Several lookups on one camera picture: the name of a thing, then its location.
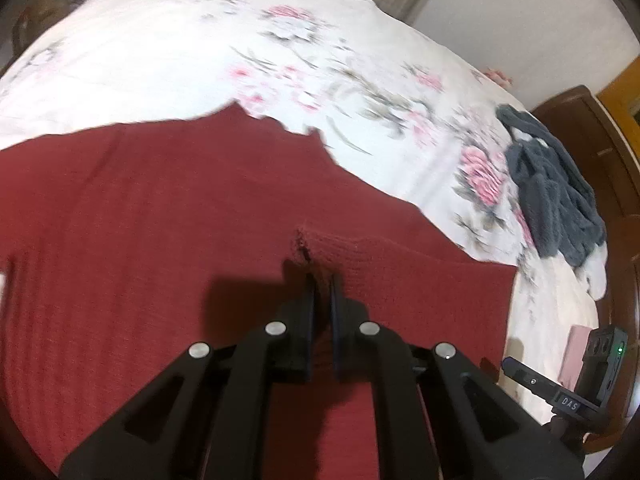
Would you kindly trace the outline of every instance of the floral bedsheet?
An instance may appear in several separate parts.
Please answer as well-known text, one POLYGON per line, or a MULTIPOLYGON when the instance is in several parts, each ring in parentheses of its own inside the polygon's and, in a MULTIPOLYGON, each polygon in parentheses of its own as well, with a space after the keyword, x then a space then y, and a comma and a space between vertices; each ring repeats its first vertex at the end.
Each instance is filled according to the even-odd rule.
POLYGON ((495 107, 522 105, 369 0, 90 0, 0 80, 0 148, 233 99, 292 132, 318 128, 337 164, 474 258, 518 266, 508 351, 523 347, 529 366, 555 379, 571 324, 597 326, 562 257, 539 259, 518 206, 495 107))

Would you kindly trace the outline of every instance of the bed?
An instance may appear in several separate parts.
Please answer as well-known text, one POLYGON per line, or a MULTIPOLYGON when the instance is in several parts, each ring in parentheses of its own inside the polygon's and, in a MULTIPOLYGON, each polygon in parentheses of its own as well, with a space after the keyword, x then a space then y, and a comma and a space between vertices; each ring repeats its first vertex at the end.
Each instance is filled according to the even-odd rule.
MULTIPOLYGON (((522 104, 369 0, 90 0, 0 80, 0 148, 233 100, 292 132, 319 129, 341 167, 418 206, 472 257, 517 266, 506 354, 557 379, 570 327, 617 319, 561 255, 533 246, 495 117, 522 104)), ((542 400, 501 384, 549 420, 542 400)))

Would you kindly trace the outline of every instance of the red garment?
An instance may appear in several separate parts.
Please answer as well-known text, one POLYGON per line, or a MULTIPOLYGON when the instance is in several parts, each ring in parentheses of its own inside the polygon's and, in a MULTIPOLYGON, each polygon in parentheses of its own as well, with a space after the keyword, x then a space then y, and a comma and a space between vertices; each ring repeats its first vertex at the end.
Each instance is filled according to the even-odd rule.
MULTIPOLYGON (((473 262, 414 206, 335 166, 317 134, 288 134, 238 105, 194 121, 30 140, 0 152, 0 182, 0 258, 8 272, 0 394, 53 471, 191 342, 237 342, 298 295, 303 272, 285 260, 296 254, 299 226, 411 248, 406 260, 385 252, 389 242, 370 262, 363 256, 374 285, 383 276, 379 285, 406 288, 346 280, 347 292, 373 309, 394 298, 374 317, 411 330, 401 334, 416 344, 447 339, 476 361, 502 356, 513 267, 473 262), (479 326, 489 328, 481 339, 479 326)), ((342 270, 351 276, 347 263, 342 270)), ((318 462, 335 465, 344 443, 327 438, 349 419, 328 388, 305 395, 330 412, 318 462)), ((286 391, 280 395, 274 413, 293 406, 286 391)), ((364 413, 367 402, 350 405, 364 413)), ((320 424, 292 434, 293 448, 270 442, 267 464, 277 453, 287 457, 281 461, 302 456, 320 424)), ((342 459, 343 478, 357 476, 355 458, 342 459)))

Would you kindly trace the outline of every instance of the gray cloth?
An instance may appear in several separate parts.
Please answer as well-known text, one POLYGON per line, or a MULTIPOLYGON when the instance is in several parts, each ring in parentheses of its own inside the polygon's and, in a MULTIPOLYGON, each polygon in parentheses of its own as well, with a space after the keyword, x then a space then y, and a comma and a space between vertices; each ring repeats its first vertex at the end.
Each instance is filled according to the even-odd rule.
POLYGON ((606 238, 593 189, 562 142, 535 117, 509 105, 496 115, 513 137, 505 155, 538 253, 545 258, 560 251, 571 266, 580 266, 606 238), (517 139, 512 128, 533 138, 517 139))

